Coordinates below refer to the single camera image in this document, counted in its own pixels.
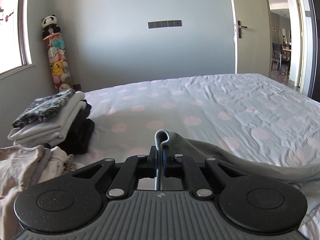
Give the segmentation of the plush toy column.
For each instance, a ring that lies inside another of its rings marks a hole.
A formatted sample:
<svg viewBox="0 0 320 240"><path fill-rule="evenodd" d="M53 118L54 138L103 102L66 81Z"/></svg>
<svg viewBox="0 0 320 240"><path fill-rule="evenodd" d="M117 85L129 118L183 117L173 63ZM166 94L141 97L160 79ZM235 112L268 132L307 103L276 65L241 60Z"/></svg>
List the plush toy column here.
<svg viewBox="0 0 320 240"><path fill-rule="evenodd" d="M58 92L73 88L66 57L65 42L55 15L42 19L42 39L46 44L54 87Z"/></svg>

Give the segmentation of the dark floral folded garment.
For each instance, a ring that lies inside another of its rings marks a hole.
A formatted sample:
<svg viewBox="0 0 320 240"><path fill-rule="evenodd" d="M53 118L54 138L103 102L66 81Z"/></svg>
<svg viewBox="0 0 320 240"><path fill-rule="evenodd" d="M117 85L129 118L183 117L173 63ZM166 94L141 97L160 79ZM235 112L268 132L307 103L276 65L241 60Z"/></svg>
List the dark floral folded garment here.
<svg viewBox="0 0 320 240"><path fill-rule="evenodd" d="M59 114L74 94L75 90L70 88L52 96L36 98L12 123L13 128L23 128L35 121L47 122Z"/></svg>

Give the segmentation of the window with white frame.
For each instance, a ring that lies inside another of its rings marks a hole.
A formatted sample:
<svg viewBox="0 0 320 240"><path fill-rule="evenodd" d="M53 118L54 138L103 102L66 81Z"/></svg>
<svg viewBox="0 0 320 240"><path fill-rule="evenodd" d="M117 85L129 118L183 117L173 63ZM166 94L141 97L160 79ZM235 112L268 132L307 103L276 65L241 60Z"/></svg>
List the window with white frame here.
<svg viewBox="0 0 320 240"><path fill-rule="evenodd" d="M1 0L1 78L31 65L28 0Z"/></svg>

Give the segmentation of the dark wardrobe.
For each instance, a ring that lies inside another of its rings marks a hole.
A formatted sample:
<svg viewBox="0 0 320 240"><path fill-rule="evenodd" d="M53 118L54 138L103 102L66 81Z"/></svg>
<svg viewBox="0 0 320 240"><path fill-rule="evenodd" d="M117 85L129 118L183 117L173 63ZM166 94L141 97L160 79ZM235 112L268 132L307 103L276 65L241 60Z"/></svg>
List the dark wardrobe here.
<svg viewBox="0 0 320 240"><path fill-rule="evenodd" d="M310 97L319 102L319 0L310 0L313 59L311 71Z"/></svg>

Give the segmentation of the olive bedroom door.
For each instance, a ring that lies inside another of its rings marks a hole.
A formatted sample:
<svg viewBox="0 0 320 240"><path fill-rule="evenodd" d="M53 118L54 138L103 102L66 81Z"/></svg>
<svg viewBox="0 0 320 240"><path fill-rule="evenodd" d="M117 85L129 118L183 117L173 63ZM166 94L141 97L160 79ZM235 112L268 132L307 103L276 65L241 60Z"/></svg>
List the olive bedroom door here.
<svg viewBox="0 0 320 240"><path fill-rule="evenodd" d="M231 0L234 21L235 72L269 76L271 19L268 0ZM238 38L237 20L248 29Z"/></svg>

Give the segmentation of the beige crumpled clothes pile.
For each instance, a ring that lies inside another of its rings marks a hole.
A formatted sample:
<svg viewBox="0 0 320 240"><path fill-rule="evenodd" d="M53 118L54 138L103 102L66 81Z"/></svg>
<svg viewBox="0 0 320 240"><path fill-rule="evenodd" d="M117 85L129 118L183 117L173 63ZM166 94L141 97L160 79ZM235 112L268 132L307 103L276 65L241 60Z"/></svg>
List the beige crumpled clothes pile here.
<svg viewBox="0 0 320 240"><path fill-rule="evenodd" d="M1 148L1 239L12 239L20 231L14 213L16 197L31 186L61 176L67 157L59 147Z"/></svg>

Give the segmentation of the black folded garment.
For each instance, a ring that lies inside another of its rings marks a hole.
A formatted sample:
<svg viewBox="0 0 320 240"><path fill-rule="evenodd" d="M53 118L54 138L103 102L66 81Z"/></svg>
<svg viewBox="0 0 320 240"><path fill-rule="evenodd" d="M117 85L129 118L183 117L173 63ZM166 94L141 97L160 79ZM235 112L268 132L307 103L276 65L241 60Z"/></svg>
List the black folded garment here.
<svg viewBox="0 0 320 240"><path fill-rule="evenodd" d="M95 123L88 118L92 106L87 103L87 100L83 100L86 103L86 107L81 109L77 114L75 120L71 124L68 130L67 136L61 143L46 143L45 148L52 149L55 146L65 151L67 155L80 155L86 154L89 147L89 142L93 134Z"/></svg>

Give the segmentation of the wall switch panel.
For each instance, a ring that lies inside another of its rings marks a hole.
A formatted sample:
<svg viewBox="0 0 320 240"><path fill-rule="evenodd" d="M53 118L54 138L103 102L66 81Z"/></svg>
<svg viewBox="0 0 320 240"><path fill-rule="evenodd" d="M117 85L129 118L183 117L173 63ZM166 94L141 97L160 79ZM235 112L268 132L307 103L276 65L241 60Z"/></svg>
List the wall switch panel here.
<svg viewBox="0 0 320 240"><path fill-rule="evenodd" d="M169 21L155 21L155 22L148 22L148 28L168 28L168 27L181 27L182 21L181 20L169 20Z"/></svg>

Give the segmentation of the polka dot bed sheet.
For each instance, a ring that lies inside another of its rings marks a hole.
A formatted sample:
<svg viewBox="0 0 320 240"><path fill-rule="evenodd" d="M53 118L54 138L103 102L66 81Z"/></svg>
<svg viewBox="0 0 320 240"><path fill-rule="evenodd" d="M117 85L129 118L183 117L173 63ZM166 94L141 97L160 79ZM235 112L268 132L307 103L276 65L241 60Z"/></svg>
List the polka dot bed sheet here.
<svg viewBox="0 0 320 240"><path fill-rule="evenodd" d="M166 129L238 158L280 167L319 164L319 103L260 74L131 83L85 94L95 123L79 165L148 154Z"/></svg>

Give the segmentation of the dining chair in hallway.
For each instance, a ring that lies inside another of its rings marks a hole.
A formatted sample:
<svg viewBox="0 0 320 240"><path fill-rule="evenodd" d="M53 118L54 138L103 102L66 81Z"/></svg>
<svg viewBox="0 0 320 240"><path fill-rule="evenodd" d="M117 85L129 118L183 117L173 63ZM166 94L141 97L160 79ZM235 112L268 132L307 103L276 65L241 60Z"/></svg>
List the dining chair in hallway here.
<svg viewBox="0 0 320 240"><path fill-rule="evenodd" d="M277 71L282 73L282 65L287 66L287 70L290 68L291 63L291 49L282 44L272 43L272 65L277 64Z"/></svg>

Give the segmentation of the striped brown garment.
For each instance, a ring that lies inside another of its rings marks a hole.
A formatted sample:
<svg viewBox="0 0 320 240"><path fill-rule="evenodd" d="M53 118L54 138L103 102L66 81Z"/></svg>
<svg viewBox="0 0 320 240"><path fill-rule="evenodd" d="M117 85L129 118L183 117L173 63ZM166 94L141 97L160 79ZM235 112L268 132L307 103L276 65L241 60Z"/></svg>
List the striped brown garment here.
<svg viewBox="0 0 320 240"><path fill-rule="evenodd" d="M75 164L73 163L73 160L74 160L74 155L73 154L68 155L64 163L64 169L63 169L62 175L68 174L75 170Z"/></svg>

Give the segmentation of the grey folded garment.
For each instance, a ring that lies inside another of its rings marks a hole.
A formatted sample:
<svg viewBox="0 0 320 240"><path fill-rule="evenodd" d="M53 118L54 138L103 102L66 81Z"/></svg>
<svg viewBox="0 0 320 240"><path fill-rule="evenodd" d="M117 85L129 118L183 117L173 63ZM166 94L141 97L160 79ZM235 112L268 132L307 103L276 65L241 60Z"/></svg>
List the grey folded garment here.
<svg viewBox="0 0 320 240"><path fill-rule="evenodd" d="M58 115L50 118L47 122L36 121L24 128L14 128L10 131L8 139L14 145L34 147L49 142L59 144L67 133L81 110L86 108L85 94L76 92L62 107Z"/></svg>

